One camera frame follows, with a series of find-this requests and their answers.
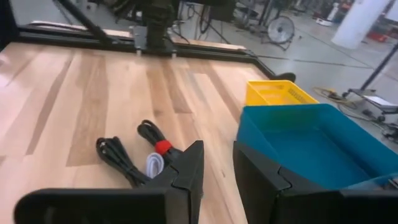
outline black metal frame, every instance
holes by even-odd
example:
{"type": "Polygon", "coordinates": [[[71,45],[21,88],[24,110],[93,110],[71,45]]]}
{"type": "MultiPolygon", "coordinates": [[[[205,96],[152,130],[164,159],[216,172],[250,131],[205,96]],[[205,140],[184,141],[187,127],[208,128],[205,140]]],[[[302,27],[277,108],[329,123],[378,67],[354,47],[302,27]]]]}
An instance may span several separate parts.
{"type": "MultiPolygon", "coordinates": [[[[137,49],[134,46],[134,39],[113,35],[103,35],[103,31],[87,19],[77,8],[65,7],[68,0],[59,0],[68,11],[75,16],[86,28],[87,32],[74,32],[65,30],[54,30],[32,26],[18,26],[12,13],[9,0],[1,1],[0,7],[0,39],[2,40],[0,50],[10,42],[23,42],[30,44],[57,45],[62,47],[76,47],[84,49],[111,50],[118,52],[136,53],[171,57],[169,52],[159,50],[137,49]]],[[[221,60],[230,62],[252,63],[270,80],[288,79],[292,82],[295,77],[278,77],[269,69],[258,56],[250,50],[224,49],[218,47],[206,47],[193,44],[174,43],[178,57],[201,58],[207,60],[221,60]]]]}

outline red cable tie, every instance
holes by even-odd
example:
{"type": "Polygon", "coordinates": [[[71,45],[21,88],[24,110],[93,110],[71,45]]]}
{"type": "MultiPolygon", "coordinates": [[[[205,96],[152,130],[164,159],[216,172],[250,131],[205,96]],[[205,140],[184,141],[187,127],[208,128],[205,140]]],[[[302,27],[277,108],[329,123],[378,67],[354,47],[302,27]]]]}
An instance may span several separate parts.
{"type": "Polygon", "coordinates": [[[155,144],[155,151],[163,156],[172,147],[173,145],[168,140],[161,140],[155,144]]]}

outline white cable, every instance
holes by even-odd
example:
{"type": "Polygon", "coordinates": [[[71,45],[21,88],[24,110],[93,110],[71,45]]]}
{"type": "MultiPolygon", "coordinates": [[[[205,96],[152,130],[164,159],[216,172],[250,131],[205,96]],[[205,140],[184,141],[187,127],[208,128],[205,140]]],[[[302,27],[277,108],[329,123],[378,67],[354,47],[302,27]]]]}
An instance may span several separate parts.
{"type": "Polygon", "coordinates": [[[159,153],[151,153],[147,157],[147,167],[146,174],[150,178],[156,177],[159,173],[163,171],[164,160],[159,153]]]}

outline black cable bundle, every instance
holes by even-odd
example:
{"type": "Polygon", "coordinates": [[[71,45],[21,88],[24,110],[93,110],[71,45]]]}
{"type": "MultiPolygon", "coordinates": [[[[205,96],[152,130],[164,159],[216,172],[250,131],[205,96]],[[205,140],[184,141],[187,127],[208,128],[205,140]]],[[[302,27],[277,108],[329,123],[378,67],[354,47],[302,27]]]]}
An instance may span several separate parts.
{"type": "MultiPolygon", "coordinates": [[[[171,143],[166,140],[160,129],[153,122],[143,120],[137,130],[143,138],[155,146],[156,152],[162,155],[165,161],[165,167],[183,153],[181,150],[174,148],[171,143]]],[[[131,162],[118,137],[99,138],[96,142],[96,151],[107,165],[122,173],[131,186],[138,187],[145,185],[151,180],[150,177],[143,174],[131,162]]]]}
{"type": "Polygon", "coordinates": [[[118,137],[99,138],[96,142],[96,151],[107,165],[122,173],[131,186],[138,187],[150,181],[150,178],[131,162],[118,137]]]}
{"type": "Polygon", "coordinates": [[[152,121],[143,120],[137,130],[139,135],[155,146],[156,152],[162,155],[165,166],[168,166],[182,154],[181,150],[174,148],[173,145],[166,140],[163,133],[152,121]]]}

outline white pillar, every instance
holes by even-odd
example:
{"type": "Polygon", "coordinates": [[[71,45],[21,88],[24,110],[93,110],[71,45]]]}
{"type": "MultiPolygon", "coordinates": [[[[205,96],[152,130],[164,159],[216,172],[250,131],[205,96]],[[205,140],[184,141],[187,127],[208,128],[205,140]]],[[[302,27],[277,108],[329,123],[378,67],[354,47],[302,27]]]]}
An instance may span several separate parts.
{"type": "Polygon", "coordinates": [[[389,2],[356,0],[331,41],[348,49],[356,49],[389,2]]]}

